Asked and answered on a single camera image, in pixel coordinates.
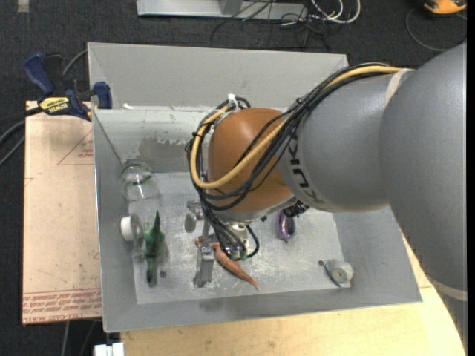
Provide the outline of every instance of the gray robot arm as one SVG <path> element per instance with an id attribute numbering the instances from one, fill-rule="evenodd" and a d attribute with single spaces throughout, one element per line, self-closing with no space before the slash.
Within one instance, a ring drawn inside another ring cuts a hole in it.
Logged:
<path id="1" fill-rule="evenodd" d="M 416 71 L 353 82 L 299 127 L 279 163 L 325 211 L 390 205 L 467 349 L 466 44 Z"/>

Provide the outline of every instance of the cable bundle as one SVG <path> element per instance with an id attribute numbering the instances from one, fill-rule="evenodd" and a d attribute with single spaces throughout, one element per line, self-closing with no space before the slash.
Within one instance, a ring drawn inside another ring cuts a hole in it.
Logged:
<path id="1" fill-rule="evenodd" d="M 298 126 L 312 112 L 318 104 L 320 104 L 333 91 L 347 85 L 357 79 L 368 76 L 375 76 L 385 73 L 396 73 L 400 69 L 398 67 L 390 67 L 382 63 L 365 63 L 356 66 L 343 68 L 333 75 L 329 76 L 321 84 L 310 91 L 306 96 L 296 99 L 295 103 L 281 115 L 269 120 L 253 139 L 248 148 L 240 156 L 239 160 L 232 170 L 216 181 L 208 181 L 206 169 L 203 165 L 202 144 L 205 136 L 213 128 L 213 125 L 225 113 L 233 111 L 238 105 L 247 109 L 250 104 L 243 98 L 236 97 L 236 102 L 227 100 L 216 107 L 216 110 L 206 116 L 198 126 L 194 133 L 193 139 L 186 146 L 186 153 L 189 161 L 191 179 L 194 187 L 200 195 L 201 205 L 205 217 L 212 224 L 214 231 L 220 241 L 222 248 L 224 240 L 230 243 L 234 250 L 246 250 L 243 242 L 231 231 L 227 224 L 219 218 L 220 211 L 226 211 L 242 202 L 249 192 L 259 188 L 262 182 L 269 176 L 273 168 L 284 154 L 291 136 L 296 133 Z M 279 122 L 269 134 L 263 136 L 269 126 Z M 255 167 L 248 180 L 232 191 L 224 192 L 220 188 L 235 178 L 251 161 L 255 161 L 259 156 Z M 263 179 L 255 186 L 253 183 L 261 175 L 263 170 L 269 165 L 272 158 L 276 156 L 272 167 L 266 172 Z M 225 204 L 219 204 L 220 201 L 227 200 Z M 257 237 L 252 231 L 256 244 Z"/>

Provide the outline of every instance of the gray carpet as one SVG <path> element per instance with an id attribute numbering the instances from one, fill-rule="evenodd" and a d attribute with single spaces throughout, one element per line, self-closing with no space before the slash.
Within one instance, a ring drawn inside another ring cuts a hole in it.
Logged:
<path id="1" fill-rule="evenodd" d="M 39 90 L 22 70 L 23 61 L 35 52 L 59 52 L 69 60 L 87 42 L 122 42 L 211 46 L 210 35 L 219 19 L 139 18 L 136 0 L 30 0 L 30 12 L 18 13 L 18 0 L 0 0 L 0 119 L 20 113 L 24 101 L 38 99 Z M 352 24 L 316 23 L 314 35 L 295 25 L 283 29 L 266 21 L 228 20 L 214 35 L 215 47 L 277 49 L 347 54 L 350 64 L 381 61 L 396 66 L 418 67 L 433 58 L 409 36 L 405 27 L 411 0 L 361 0 L 361 16 Z M 466 21 L 431 19 L 415 12 L 411 27 L 433 47 L 453 47 L 466 36 Z M 78 62 L 68 74 L 80 88 L 88 86 L 88 66 Z M 8 125 L 0 126 L 0 135 Z M 22 131 L 0 147 L 0 159 L 22 136 Z M 20 322 L 22 293 L 22 226 L 24 148 L 0 166 L 0 354 L 59 355 L 64 323 L 23 327 Z M 91 327 L 90 321 L 71 324 L 66 355 L 78 355 Z M 95 325 L 89 343 L 106 341 Z"/>

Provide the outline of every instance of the yellow cable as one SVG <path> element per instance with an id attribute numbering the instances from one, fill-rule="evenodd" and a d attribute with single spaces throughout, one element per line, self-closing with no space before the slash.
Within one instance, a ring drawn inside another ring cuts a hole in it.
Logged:
<path id="1" fill-rule="evenodd" d="M 325 89 L 331 87 L 335 83 L 340 82 L 341 80 L 350 78 L 352 76 L 357 76 L 363 73 L 397 73 L 401 70 L 399 67 L 388 67 L 388 66 L 364 66 L 361 68 L 357 68 L 354 70 L 350 70 L 346 73 L 337 76 L 334 80 L 332 80 Z M 196 157 L 198 152 L 198 145 L 203 141 L 202 135 L 206 126 L 210 123 L 215 121 L 219 116 L 221 116 L 224 112 L 220 111 L 215 113 L 214 115 L 210 116 L 203 125 L 197 131 L 197 138 L 193 142 L 193 146 L 191 147 L 191 159 L 190 159 L 190 173 L 193 182 L 200 188 L 212 190 L 214 188 L 219 188 L 222 185 L 225 185 L 231 179 L 236 177 L 250 162 L 251 160 L 265 147 L 267 146 L 276 136 L 279 130 L 285 125 L 288 118 L 281 122 L 271 133 L 269 133 L 265 139 L 262 140 L 255 148 L 253 148 L 247 156 L 245 156 L 232 170 L 230 170 L 226 175 L 222 176 L 219 180 L 214 182 L 203 182 L 198 173 L 196 171 Z"/>

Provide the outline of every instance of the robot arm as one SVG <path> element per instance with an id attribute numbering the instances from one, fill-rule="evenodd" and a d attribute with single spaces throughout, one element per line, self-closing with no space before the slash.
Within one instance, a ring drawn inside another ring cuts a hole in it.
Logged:
<path id="1" fill-rule="evenodd" d="M 331 212 L 389 205 L 466 343 L 466 59 L 463 44 L 416 71 L 349 67 L 286 113 L 221 105 L 189 147 L 205 214 L 222 225 L 296 201 Z"/>

